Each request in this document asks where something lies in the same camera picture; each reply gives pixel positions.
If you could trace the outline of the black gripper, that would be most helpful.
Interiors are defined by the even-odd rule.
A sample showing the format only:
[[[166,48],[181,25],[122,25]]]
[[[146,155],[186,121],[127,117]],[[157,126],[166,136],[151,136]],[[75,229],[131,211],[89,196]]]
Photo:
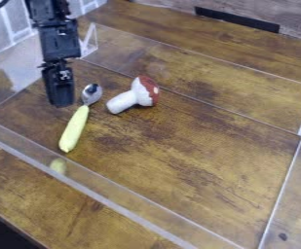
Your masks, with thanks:
[[[43,20],[35,23],[39,33],[43,63],[39,65],[45,82],[49,102],[55,107],[67,107],[75,102],[74,72],[65,69],[49,68],[54,63],[67,58],[81,56],[78,40],[78,23],[75,19]]]

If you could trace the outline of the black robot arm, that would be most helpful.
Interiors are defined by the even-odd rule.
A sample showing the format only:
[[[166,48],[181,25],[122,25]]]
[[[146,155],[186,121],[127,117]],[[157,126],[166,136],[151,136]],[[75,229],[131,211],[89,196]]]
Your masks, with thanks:
[[[69,58],[81,57],[77,19],[67,0],[26,0],[33,26],[38,30],[43,56],[42,78],[50,104],[67,107],[75,102],[74,71]]]

